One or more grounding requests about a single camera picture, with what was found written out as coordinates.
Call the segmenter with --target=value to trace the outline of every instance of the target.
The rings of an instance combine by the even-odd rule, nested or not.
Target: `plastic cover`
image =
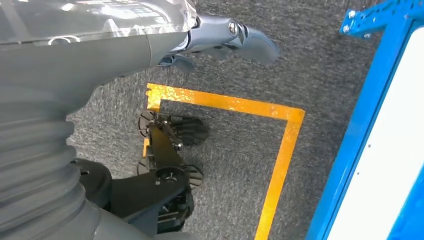
[[[0,46],[188,32],[191,0],[0,0]]]

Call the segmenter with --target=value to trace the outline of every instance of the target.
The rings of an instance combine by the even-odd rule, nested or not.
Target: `bolt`
[[[350,19],[354,18],[356,16],[357,12],[354,10],[351,10],[347,15],[349,16]]]
[[[233,22],[233,21],[230,22],[229,25],[228,25],[228,29],[229,29],[229,32],[230,33],[232,33],[234,35],[237,34],[238,29],[237,29],[237,26],[236,26],[236,23],[235,22]]]
[[[344,33],[347,33],[347,32],[349,32],[349,30],[350,30],[351,28],[348,26],[348,25],[345,25],[344,27],[343,27],[343,32]]]

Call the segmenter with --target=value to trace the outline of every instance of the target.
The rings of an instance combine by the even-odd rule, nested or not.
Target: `blue shelf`
[[[424,19],[424,0],[391,0],[362,11],[349,9],[340,33],[358,38],[369,38],[393,22]]]
[[[375,32],[384,31],[384,34],[310,223],[306,240],[327,239],[409,37],[414,30],[423,26],[424,0],[391,0],[361,11],[349,9],[346,12],[340,33],[362,39],[369,38]],[[424,231],[424,221],[415,221],[424,216],[423,194],[424,170],[393,226],[389,240],[424,239],[424,236],[411,238]]]

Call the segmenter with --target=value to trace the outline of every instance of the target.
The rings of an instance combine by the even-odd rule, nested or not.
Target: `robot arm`
[[[197,52],[265,63],[278,55],[260,31],[197,14],[189,0],[0,0],[0,238],[156,238],[86,199],[66,116],[105,82],[158,64],[190,70],[178,60]]]

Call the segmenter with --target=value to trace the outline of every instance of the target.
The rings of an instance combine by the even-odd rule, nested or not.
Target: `yellow floor marking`
[[[267,240],[283,190],[290,160],[292,159],[295,149],[296,140],[298,139],[302,121],[305,116],[305,111],[300,108],[279,104],[153,83],[148,83],[147,88],[149,89],[146,92],[148,96],[147,109],[149,110],[159,111],[161,108],[161,100],[169,100],[287,121],[272,177],[269,182],[268,191],[263,203],[262,213],[257,225],[256,236],[254,238],[254,240]],[[145,141],[144,143],[143,155],[145,156],[146,144],[148,144],[148,142]]]
[[[150,140],[146,137],[144,139],[144,144],[143,144],[143,158],[144,159],[146,158],[146,155],[147,155],[147,146],[149,146],[149,145],[150,145]]]

